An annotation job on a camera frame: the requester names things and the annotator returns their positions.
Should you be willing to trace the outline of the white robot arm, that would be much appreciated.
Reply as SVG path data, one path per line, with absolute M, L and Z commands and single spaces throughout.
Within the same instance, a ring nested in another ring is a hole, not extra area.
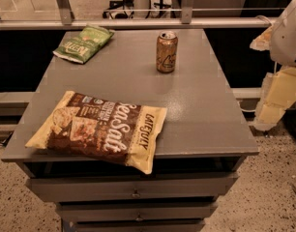
M 279 71 L 264 77 L 252 122 L 258 131 L 269 131 L 296 102 L 296 0 L 251 42 L 250 48 L 269 50 L 272 61 L 281 65 Z

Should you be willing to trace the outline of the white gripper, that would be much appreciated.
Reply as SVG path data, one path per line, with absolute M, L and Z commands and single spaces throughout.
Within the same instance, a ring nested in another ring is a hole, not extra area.
M 289 3 L 273 27 L 268 27 L 252 40 L 250 48 L 258 51 L 270 49 L 273 61 L 294 66 L 267 73 L 263 79 L 253 126 L 258 131 L 269 131 L 296 102 L 296 0 Z

